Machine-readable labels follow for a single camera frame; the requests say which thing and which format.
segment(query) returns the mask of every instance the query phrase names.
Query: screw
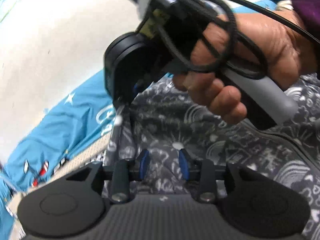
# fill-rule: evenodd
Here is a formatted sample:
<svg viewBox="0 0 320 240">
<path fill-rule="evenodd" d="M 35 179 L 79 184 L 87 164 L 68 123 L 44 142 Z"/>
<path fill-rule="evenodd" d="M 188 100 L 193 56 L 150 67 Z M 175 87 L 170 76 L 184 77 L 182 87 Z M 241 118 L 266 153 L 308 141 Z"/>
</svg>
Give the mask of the screw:
<svg viewBox="0 0 320 240">
<path fill-rule="evenodd" d="M 200 200 L 206 203 L 213 203 L 216 196 L 213 192 L 205 192 L 200 195 Z"/>
<path fill-rule="evenodd" d="M 122 192 L 113 194 L 111 198 L 113 201 L 116 201 L 116 202 L 124 202 L 128 200 L 128 196 Z"/>
</svg>

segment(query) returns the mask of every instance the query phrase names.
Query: black cord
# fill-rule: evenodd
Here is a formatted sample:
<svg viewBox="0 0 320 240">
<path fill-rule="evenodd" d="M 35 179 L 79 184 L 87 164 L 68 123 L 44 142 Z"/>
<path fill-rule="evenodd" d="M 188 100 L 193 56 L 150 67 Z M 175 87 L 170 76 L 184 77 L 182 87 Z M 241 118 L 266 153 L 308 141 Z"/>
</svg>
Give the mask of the black cord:
<svg viewBox="0 0 320 240">
<path fill-rule="evenodd" d="M 177 0 L 180 5 L 181 10 L 185 10 L 187 13 L 192 15 L 197 15 L 201 17 L 202 19 L 205 19 L 208 22 L 213 22 L 220 28 L 224 29 L 229 36 L 229 40 L 227 42 L 227 45 L 225 46 L 225 49 L 222 53 L 219 53 L 213 46 L 210 44 L 210 42 L 205 38 L 203 35 L 201 28 L 196 22 L 196 19 L 192 18 L 192 23 L 194 27 L 197 30 L 197 33 L 199 35 L 199 38 L 204 42 L 205 46 L 208 48 L 210 53 L 216 58 L 215 62 L 208 64 L 208 65 L 194 65 L 192 64 L 186 57 L 182 55 L 182 53 L 176 48 L 174 43 L 172 42 L 169 35 L 166 33 L 165 29 L 162 27 L 162 24 L 159 22 L 159 20 L 153 15 L 153 9 L 151 7 L 148 8 L 147 11 L 147 18 L 151 18 L 156 23 L 156 28 L 159 32 L 159 35 L 161 39 L 163 40 L 164 44 L 168 48 L 168 50 L 172 53 L 172 55 L 176 58 L 178 58 L 189 70 L 201 72 L 201 73 L 208 73 L 208 72 L 216 72 L 219 70 L 220 67 L 228 67 L 232 69 L 233 71 L 237 72 L 238 74 L 250 78 L 250 79 L 260 79 L 268 74 L 268 61 L 261 51 L 261 49 L 251 40 L 249 37 L 247 37 L 245 34 L 238 31 L 236 26 L 236 19 L 232 12 L 232 10 L 229 8 L 229 6 L 223 1 L 223 0 L 208 0 L 215 4 L 217 4 L 219 7 L 221 7 L 225 14 L 227 15 L 228 21 L 223 21 L 220 18 L 217 17 L 216 13 L 213 13 L 212 10 L 214 9 L 208 9 L 206 8 L 202 2 L 199 0 Z M 246 6 L 250 9 L 253 9 L 259 13 L 262 13 L 281 24 L 291 28 L 292 30 L 296 31 L 309 41 L 311 41 L 316 46 L 320 46 L 320 41 L 316 39 L 314 36 L 312 36 L 307 31 L 303 30 L 299 26 L 293 24 L 292 22 L 288 21 L 287 19 L 273 13 L 272 11 L 266 10 L 254 3 L 248 2 L 246 0 L 230 0 L 233 2 L 236 2 L 238 4 L 241 4 L 243 6 Z M 235 60 L 237 60 L 237 56 L 233 55 L 234 47 L 236 42 L 241 42 L 244 46 L 246 46 L 258 59 L 259 65 L 251 63 L 248 64 L 253 69 L 246 69 L 241 68 L 237 66 L 237 62 L 235 64 L 233 63 Z"/>
<path fill-rule="evenodd" d="M 250 8 L 250 9 L 256 11 L 256 12 L 264 14 L 265 16 L 268 16 L 268 17 L 276 20 L 277 22 L 280 22 L 281 24 L 289 27 L 290 29 L 296 31 L 301 36 L 305 37 L 310 42 L 312 42 L 314 45 L 320 46 L 320 41 L 317 38 L 315 38 L 313 35 L 311 35 L 307 31 L 305 31 L 304 29 L 300 28 L 299 26 L 295 25 L 294 23 L 288 21 L 287 19 L 275 14 L 272 11 L 266 10 L 265 8 L 263 8 L 263 7 L 259 6 L 259 5 L 256 5 L 254 3 L 248 2 L 246 0 L 229 0 L 229 1 L 241 4 L 241 5 L 243 5 L 243 6 L 247 7 L 247 8 Z"/>
</svg>

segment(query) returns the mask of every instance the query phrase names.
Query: white star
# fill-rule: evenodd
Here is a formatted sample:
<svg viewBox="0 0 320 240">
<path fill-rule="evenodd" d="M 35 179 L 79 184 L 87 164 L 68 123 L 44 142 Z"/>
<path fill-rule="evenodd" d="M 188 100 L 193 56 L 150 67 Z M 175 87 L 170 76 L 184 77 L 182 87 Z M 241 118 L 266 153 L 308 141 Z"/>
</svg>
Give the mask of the white star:
<svg viewBox="0 0 320 240">
<path fill-rule="evenodd" d="M 66 99 L 66 101 L 64 101 L 64 103 L 65 103 L 65 104 L 66 104 L 66 103 L 70 103 L 70 104 L 73 105 L 72 98 L 73 98 L 74 95 L 75 95 L 75 93 L 70 93 L 70 94 L 68 95 L 68 98 Z"/>
</svg>

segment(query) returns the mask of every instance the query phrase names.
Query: patterned fabric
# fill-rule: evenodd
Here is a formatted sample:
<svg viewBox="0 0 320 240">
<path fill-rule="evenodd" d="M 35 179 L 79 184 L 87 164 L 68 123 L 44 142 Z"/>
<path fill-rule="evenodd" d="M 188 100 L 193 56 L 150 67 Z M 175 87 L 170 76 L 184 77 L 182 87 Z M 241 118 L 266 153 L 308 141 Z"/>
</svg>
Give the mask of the patterned fabric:
<svg viewBox="0 0 320 240">
<path fill-rule="evenodd" d="M 311 216 L 303 235 L 320 239 L 320 170 L 316 168 L 320 82 L 315 75 L 302 76 L 286 93 L 298 102 L 298 113 L 284 125 L 261 133 L 246 121 L 227 125 L 206 107 L 194 104 L 187 93 L 176 90 L 170 78 L 163 78 L 139 94 L 130 109 L 117 113 L 104 164 L 134 158 L 147 148 L 151 162 L 145 181 L 133 183 L 132 192 L 147 189 L 154 194 L 188 192 L 178 163 L 181 148 L 216 164 L 246 165 L 304 195 Z M 103 194 L 108 195 L 107 182 Z"/>
</svg>

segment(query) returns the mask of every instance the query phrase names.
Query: grey handle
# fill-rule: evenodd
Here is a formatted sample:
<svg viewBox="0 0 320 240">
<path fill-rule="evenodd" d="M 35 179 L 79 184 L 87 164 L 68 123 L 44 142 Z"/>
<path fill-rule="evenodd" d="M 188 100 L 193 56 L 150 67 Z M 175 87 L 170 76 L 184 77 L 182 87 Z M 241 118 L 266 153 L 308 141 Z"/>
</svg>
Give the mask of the grey handle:
<svg viewBox="0 0 320 240">
<path fill-rule="evenodd" d="M 227 68 L 221 70 L 221 74 L 219 78 L 225 85 L 236 86 L 241 91 L 247 117 L 260 130 L 282 124 L 298 111 L 298 104 L 286 96 L 269 77 L 253 80 Z"/>
</svg>

